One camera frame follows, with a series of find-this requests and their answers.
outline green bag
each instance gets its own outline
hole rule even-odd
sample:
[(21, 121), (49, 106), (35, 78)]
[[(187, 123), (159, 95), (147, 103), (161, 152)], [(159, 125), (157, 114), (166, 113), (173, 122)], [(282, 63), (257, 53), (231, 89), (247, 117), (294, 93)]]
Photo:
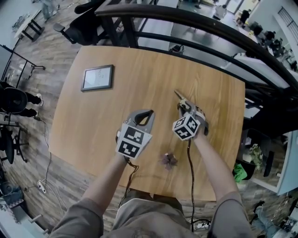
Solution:
[(234, 179), (236, 183), (239, 183), (242, 179), (245, 179), (247, 177), (247, 173), (241, 164), (235, 164), (234, 173), (235, 173)]

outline framed picture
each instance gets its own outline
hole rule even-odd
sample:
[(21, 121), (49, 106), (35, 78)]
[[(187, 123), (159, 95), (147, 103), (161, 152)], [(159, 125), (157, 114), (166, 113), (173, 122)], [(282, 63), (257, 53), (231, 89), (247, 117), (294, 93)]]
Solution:
[(81, 91), (108, 89), (113, 86), (113, 65), (86, 69), (83, 75)]

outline white cable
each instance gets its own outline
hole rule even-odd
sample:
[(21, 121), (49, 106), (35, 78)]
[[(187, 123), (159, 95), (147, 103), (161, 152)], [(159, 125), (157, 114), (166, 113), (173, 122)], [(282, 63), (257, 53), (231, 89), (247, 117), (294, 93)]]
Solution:
[(56, 196), (56, 198), (57, 198), (57, 201), (58, 201), (58, 204), (59, 204), (59, 206), (60, 206), (60, 208), (61, 208), (62, 214), (64, 215), (64, 210), (62, 209), (61, 204), (60, 204), (60, 201), (59, 201), (57, 195), (55, 194), (54, 190), (53, 190), (49, 185), (47, 185), (45, 182), (42, 182), (42, 183), (45, 184), (46, 186), (48, 186), (48, 187), (52, 190), (53, 194), (54, 194), (54, 195)]
[(49, 181), (49, 180), (46, 179), (46, 178), (43, 179), (42, 182), (44, 182), (44, 180), (48, 181), (51, 185), (53, 185), (53, 186), (55, 187), (55, 189), (56, 189), (56, 191), (57, 191), (57, 193), (58, 193), (58, 196), (59, 196), (60, 200), (62, 201), (62, 203), (64, 204), (64, 206), (66, 207), (66, 209), (68, 209), (68, 207), (65, 205), (65, 203), (64, 203), (63, 200), (62, 200), (62, 198), (60, 197), (60, 194), (59, 194), (59, 191), (58, 191), (57, 187), (56, 187), (51, 181)]

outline staircase railing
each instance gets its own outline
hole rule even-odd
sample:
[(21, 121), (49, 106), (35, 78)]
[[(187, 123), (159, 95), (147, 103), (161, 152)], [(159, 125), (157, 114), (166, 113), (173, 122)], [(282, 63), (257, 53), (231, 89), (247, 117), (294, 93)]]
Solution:
[[(255, 93), (251, 93), (251, 90), (246, 91), (246, 97), (248, 99), (253, 100), (256, 106), (262, 105), (264, 100), (269, 100), (276, 97), (283, 97), (283, 98), (291, 97), (292, 95), (298, 94), (298, 82), (290, 74), (290, 72), (278, 60), (276, 60), (274, 56), (272, 56), (268, 51), (263, 49), (260, 45), (255, 43), (253, 40), (244, 36), (242, 33), (209, 17), (199, 15), (197, 13), (187, 12), (181, 9), (163, 7), (163, 6), (154, 6), (154, 5), (110, 5), (110, 6), (98, 8), (95, 14), (98, 17), (102, 18), (103, 27), (107, 32), (107, 34), (109, 35), (109, 38), (114, 46), (139, 48), (139, 49), (151, 50), (151, 51), (156, 51), (156, 52), (161, 52), (166, 54), (172, 54), (177, 57), (192, 60), (204, 65), (210, 66), (212, 68), (215, 68), (224, 73), (227, 73), (243, 81), (245, 83), (246, 88), (252, 89), (253, 91), (258, 92), (258, 94), (256, 95)], [(123, 43), (119, 39), (116, 29), (114, 29), (112, 24), (113, 22), (112, 17), (121, 18), (123, 27), (124, 27), (125, 36), (126, 36), (125, 43)], [(200, 29), (213, 35), (217, 35), (218, 37), (221, 37), (222, 39), (225, 39), (233, 43), (234, 45), (247, 51), (250, 55), (253, 55), (257, 59), (263, 61), (268, 67), (270, 67), (273, 71), (275, 71), (285, 82), (287, 82), (290, 85), (290, 87), (286, 89), (280, 88), (277, 85), (275, 85), (271, 80), (269, 80), (264, 75), (262, 75), (260, 72), (254, 70), (253, 68), (247, 66), (246, 64), (240, 62), (239, 60), (236, 60), (235, 58), (229, 55), (226, 55), (222, 52), (219, 52), (217, 50), (214, 50), (212, 48), (209, 48), (188, 40), (179, 39), (176, 37), (136, 31), (132, 19), (138, 18), (138, 17), (170, 21), (173, 23)], [(209, 53), (211, 55), (220, 57), (248, 71), (249, 73), (261, 79), (267, 85), (264, 86), (262, 84), (253, 83), (251, 81), (248, 81), (242, 78), (241, 75), (236, 75), (220, 67), (217, 67), (205, 61), (198, 60), (189, 56), (174, 54), (169, 51), (164, 51), (160, 49), (139, 46), (137, 41), (139, 37), (164, 40), (175, 44), (188, 46), (188, 47)]]
[(298, 25), (283, 7), (279, 10), (278, 14), (285, 24), (287, 24), (287, 28), (289, 28), (298, 45)]

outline shoe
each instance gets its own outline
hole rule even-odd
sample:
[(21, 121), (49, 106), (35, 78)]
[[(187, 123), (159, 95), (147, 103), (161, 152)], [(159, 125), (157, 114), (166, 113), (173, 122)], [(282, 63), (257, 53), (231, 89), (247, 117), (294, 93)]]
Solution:
[(37, 117), (38, 116), (38, 111), (37, 110), (35, 110), (36, 111), (36, 115), (35, 116), (32, 116), (32, 117)]
[(255, 209), (253, 210), (254, 213), (256, 213), (256, 209), (259, 207), (259, 206), (264, 206), (265, 202), (264, 201), (259, 201), (257, 203), (257, 205), (255, 206)]
[(42, 95), (38, 93), (36, 94), (36, 96), (41, 99), (41, 102), (38, 104), (38, 106), (42, 106), (43, 105)]

